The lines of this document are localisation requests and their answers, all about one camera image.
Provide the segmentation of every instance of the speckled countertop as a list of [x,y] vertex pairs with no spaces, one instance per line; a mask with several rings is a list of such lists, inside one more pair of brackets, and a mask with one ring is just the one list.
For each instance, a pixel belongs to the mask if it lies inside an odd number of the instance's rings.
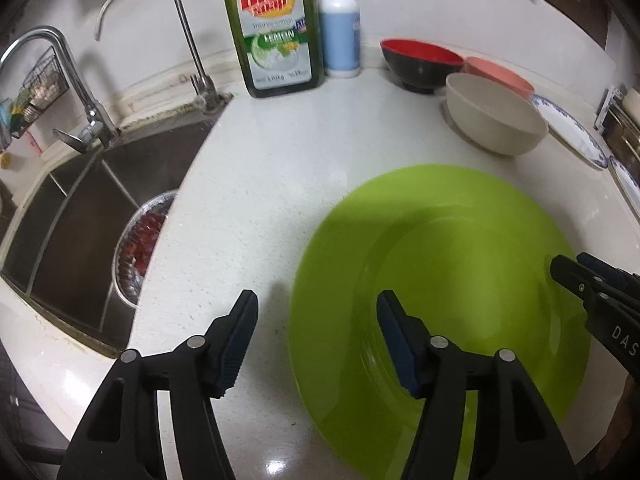
[[[552,136],[518,158],[478,150],[448,124],[442,95],[408,93],[381,70],[265,100],[240,85],[234,90],[164,225],[130,346],[142,354],[171,350],[226,314],[243,288],[256,292],[260,318],[236,387],[214,402],[238,478],[359,478],[305,413],[289,367],[286,320],[313,232],[370,178],[432,162],[494,174],[532,196],[575,251],[640,271],[640,228],[609,171],[594,170]],[[35,399],[71,437],[111,361],[61,336],[7,289],[0,283],[0,337]],[[604,433],[624,377],[594,342],[562,424],[575,457]],[[180,478],[167,397],[159,403],[168,477]]]

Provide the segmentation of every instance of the lime green plate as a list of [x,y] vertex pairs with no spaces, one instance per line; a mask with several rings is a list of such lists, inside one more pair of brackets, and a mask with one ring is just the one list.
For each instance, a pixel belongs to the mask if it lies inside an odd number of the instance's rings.
[[[405,168],[342,200],[300,263],[288,329],[300,396],[333,450],[372,480],[396,480],[411,449],[423,401],[400,387],[376,321],[386,288],[463,350],[513,349],[561,420],[590,338],[579,300],[549,275],[557,254],[574,256],[552,219],[479,171]],[[473,445],[467,399],[456,476]]]

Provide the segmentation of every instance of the faucet handle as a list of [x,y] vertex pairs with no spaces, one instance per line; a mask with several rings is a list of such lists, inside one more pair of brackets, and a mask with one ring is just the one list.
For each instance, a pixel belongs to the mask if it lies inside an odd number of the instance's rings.
[[213,84],[213,79],[210,76],[191,76],[191,84],[196,91],[196,98],[193,100],[193,105],[200,111],[212,112],[221,102],[220,96],[216,91],[216,86]]
[[57,128],[53,129],[53,133],[65,144],[71,146],[76,152],[86,153],[104,129],[104,123],[101,121],[91,121],[85,126],[77,136],[73,136]]

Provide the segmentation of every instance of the red bowl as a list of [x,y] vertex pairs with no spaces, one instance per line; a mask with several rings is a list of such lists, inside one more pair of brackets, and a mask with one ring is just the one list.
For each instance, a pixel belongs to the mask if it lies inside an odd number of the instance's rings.
[[465,72],[490,79],[529,101],[533,97],[534,88],[529,81],[520,77],[508,68],[480,57],[467,57]]
[[389,70],[412,92],[433,93],[465,64],[455,52],[423,41],[384,40],[380,47]]

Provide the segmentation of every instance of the wall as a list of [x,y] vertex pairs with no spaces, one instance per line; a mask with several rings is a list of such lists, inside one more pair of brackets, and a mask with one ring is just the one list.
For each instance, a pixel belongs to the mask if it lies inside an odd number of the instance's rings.
[[[95,16],[104,0],[31,0],[18,32],[47,23],[60,28],[96,97],[112,94],[190,59],[172,0],[117,0],[102,41]],[[233,48],[223,0],[183,0],[203,56]],[[597,106],[613,81],[630,81],[634,49],[621,27],[602,50],[543,0],[358,0],[366,41],[421,38],[464,47],[536,72]],[[37,50],[16,56],[0,95],[19,86]]]

